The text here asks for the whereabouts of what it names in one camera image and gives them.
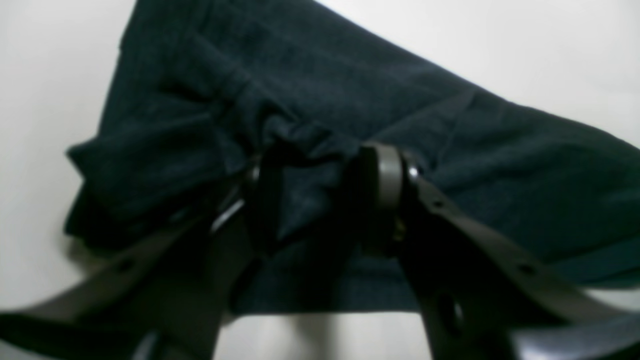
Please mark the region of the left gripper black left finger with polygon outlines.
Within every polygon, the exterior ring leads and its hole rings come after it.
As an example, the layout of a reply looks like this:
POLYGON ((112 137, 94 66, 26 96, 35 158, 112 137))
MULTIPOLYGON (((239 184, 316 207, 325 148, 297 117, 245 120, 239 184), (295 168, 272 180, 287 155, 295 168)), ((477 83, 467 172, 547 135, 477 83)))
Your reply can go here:
POLYGON ((1 341, 55 360, 210 360, 234 290, 274 240, 281 171, 258 159, 206 206, 122 251, 84 282, 1 314, 1 341))

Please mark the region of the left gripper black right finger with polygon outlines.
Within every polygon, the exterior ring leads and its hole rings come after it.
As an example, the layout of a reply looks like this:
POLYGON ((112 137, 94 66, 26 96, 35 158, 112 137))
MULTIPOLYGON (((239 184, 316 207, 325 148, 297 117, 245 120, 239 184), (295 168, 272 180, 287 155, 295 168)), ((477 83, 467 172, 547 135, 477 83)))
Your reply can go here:
POLYGON ((366 255, 398 261, 433 360, 637 360, 639 314, 585 294, 472 219, 395 146, 358 155, 366 255))

